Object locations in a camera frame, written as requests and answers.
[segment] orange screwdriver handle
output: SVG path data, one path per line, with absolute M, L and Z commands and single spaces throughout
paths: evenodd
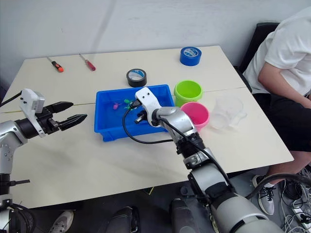
M 58 72 L 63 72 L 64 68 L 62 68 L 56 61 L 52 61 L 52 65 L 57 69 Z
M 96 70 L 95 66 L 93 66 L 93 64 L 89 60 L 86 60 L 86 65 L 89 67 L 90 70 Z

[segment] white t-shirt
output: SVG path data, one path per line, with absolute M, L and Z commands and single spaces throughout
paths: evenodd
M 258 82 L 265 61 L 282 69 L 281 75 L 301 95 L 311 91 L 311 7 L 282 21 L 259 46 L 244 72 L 252 94 L 269 93 Z

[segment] black pants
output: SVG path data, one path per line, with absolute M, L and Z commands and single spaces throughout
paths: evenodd
M 289 150 L 311 152 L 311 109 L 275 94 L 254 98 Z

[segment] black chair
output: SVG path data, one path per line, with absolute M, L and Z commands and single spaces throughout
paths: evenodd
M 279 23 L 258 23 L 253 38 L 249 43 L 248 49 L 240 66 L 234 67 L 250 92 L 252 92 L 252 88 L 250 87 L 246 78 L 243 76 L 243 72 L 246 70 L 248 64 L 253 59 L 259 45 L 265 40 L 269 33 L 273 32 L 276 29 L 278 25 Z

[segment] clear plastic cup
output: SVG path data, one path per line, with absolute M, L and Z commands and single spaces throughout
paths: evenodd
M 209 124 L 215 129 L 228 126 L 236 127 L 247 113 L 243 111 L 242 101 L 235 96 L 221 96 L 216 99 L 216 105 L 210 114 Z

